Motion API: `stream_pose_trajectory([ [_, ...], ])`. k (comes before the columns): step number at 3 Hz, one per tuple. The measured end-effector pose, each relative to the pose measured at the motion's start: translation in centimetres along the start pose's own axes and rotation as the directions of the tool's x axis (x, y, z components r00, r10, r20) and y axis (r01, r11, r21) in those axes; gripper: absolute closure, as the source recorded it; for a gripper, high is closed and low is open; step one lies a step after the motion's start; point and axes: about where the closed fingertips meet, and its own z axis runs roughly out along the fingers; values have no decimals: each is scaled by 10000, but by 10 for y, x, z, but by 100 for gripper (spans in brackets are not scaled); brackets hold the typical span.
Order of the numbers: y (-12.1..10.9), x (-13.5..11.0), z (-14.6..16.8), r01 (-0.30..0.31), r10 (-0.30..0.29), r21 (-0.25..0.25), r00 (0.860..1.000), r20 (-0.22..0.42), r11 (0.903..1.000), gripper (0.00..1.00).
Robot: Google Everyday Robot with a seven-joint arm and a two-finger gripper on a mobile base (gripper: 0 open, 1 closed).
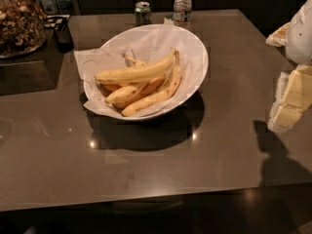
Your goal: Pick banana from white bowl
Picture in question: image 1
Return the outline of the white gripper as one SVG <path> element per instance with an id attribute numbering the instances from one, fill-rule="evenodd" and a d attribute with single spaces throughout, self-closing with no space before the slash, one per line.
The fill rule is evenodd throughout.
<path id="1" fill-rule="evenodd" d="M 290 23 L 275 30 L 265 43 L 274 47 L 286 45 L 287 58 L 299 64 L 292 72 L 281 73 L 267 123 L 270 131 L 284 133 L 312 105 L 312 0 L 307 0 Z"/>

